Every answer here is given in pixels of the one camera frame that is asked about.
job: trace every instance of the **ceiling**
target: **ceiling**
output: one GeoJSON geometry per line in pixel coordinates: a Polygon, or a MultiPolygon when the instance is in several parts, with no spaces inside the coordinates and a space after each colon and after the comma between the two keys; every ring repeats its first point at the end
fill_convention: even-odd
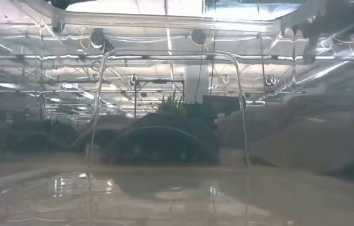
{"type": "MultiPolygon", "coordinates": [[[[185,73],[187,65],[207,67],[209,77],[214,80],[212,95],[237,96],[239,83],[230,60],[221,56],[215,61],[200,60],[201,55],[216,51],[235,55],[242,90],[250,94],[248,101],[281,102],[284,98],[278,92],[313,94],[325,92],[336,84],[354,82],[353,64],[351,67],[343,64],[343,59],[354,58],[354,34],[351,42],[339,41],[339,45],[331,36],[322,34],[315,50],[316,61],[305,63],[303,55],[308,39],[303,38],[301,31],[294,34],[292,29],[284,29],[283,35],[281,29],[274,29],[283,26],[283,19],[262,22],[301,6],[282,2],[261,4],[259,15],[255,4],[241,4],[245,16],[232,21],[225,18],[231,9],[223,11],[217,19],[202,18],[217,15],[219,8],[203,12],[201,0],[98,0],[71,5],[67,12],[44,0],[0,0],[0,92],[28,92],[28,98],[34,98],[35,91],[44,92],[53,106],[61,100],[62,104],[78,106],[77,115],[89,115],[99,84],[98,72],[92,69],[92,64],[104,53],[90,43],[94,28],[103,28],[105,38],[115,49],[137,50],[118,51],[114,60],[107,60],[101,95],[104,111],[109,106],[125,112],[134,110],[131,77],[184,80],[190,76],[185,73]],[[65,21],[62,30],[55,28],[58,23],[52,18],[65,21]],[[198,26],[206,29],[203,46],[191,39],[191,32],[198,26]],[[264,86],[264,77],[268,76],[276,79],[275,86],[264,86]]],[[[137,96],[138,114],[153,111],[158,98],[170,95],[174,89],[180,95],[183,88],[171,83],[146,84],[140,92],[147,95],[137,96]]]]}

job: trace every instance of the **green plant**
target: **green plant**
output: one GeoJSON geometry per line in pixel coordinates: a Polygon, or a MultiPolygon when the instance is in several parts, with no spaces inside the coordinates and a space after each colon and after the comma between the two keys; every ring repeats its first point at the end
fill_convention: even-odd
{"type": "Polygon", "coordinates": [[[176,98],[176,91],[172,95],[166,98],[163,96],[159,100],[161,102],[158,103],[157,113],[184,117],[187,115],[186,104],[183,102],[182,97],[176,98]]]}

